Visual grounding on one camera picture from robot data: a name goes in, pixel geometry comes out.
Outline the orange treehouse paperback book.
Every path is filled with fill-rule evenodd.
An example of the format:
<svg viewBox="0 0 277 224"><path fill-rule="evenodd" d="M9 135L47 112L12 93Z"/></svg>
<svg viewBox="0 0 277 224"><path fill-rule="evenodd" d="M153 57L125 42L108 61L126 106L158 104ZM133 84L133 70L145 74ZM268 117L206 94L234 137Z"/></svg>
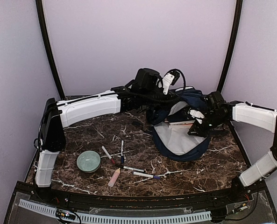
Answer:
<svg viewBox="0 0 277 224"><path fill-rule="evenodd" d="M171 126L171 127L192 126L193 123L194 123L194 120L187 121L187 122L173 122L173 123L169 123L169 126Z"/></svg>

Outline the dark blue hardcover book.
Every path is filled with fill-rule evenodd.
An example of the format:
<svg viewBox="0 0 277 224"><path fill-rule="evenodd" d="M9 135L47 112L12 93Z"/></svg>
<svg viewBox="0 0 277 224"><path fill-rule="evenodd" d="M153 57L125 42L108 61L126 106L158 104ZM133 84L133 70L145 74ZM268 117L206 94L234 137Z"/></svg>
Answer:
<svg viewBox="0 0 277 224"><path fill-rule="evenodd" d="M165 118L164 122L166 123L178 123L178 122L186 122L186 121L192 121L194 118L186 113L177 112L175 114L169 115L167 118Z"/></svg>

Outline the navy blue student backpack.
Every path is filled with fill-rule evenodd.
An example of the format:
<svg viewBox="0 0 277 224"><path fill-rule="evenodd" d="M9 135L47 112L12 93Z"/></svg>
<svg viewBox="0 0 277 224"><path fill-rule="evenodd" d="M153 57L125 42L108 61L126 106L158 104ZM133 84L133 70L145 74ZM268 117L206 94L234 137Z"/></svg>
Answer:
<svg viewBox="0 0 277 224"><path fill-rule="evenodd" d="M202 91L192 86L173 89L171 92L182 94L179 102L164 109L161 106L152 106L146 110L147 122L152 125L152 138L158 151L174 161L194 161L199 159L208 149L210 135L206 137L188 134L186 128L172 128L165 123L168 116L177 115L184 109L207 109Z"/></svg>

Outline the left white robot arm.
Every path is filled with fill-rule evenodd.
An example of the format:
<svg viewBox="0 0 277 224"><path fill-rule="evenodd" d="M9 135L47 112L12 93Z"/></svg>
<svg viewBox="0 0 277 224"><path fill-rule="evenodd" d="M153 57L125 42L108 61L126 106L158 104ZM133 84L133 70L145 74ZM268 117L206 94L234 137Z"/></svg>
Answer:
<svg viewBox="0 0 277 224"><path fill-rule="evenodd" d="M51 186L57 156L66 145L63 128L86 119L128 112L143 106L168 108L180 100L181 94L169 89L180 77L185 76L179 69L171 69L162 77L153 69L141 68L135 79L125 86L74 100L48 99L34 140L39 152L34 177L37 197L44 203L55 199L54 192L48 187Z"/></svg>

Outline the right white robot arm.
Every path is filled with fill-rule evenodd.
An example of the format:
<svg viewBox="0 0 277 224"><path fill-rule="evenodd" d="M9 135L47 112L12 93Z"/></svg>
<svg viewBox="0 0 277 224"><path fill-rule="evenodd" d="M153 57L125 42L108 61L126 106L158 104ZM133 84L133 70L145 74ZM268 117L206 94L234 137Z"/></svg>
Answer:
<svg viewBox="0 0 277 224"><path fill-rule="evenodd" d="M214 127L227 121L250 124L274 134L273 144L267 154L232 180L227 193L229 201L238 202L249 186L277 170L277 110L248 102L208 100L206 111L190 109L189 114L196 119L188 132L193 136L206 137Z"/></svg>

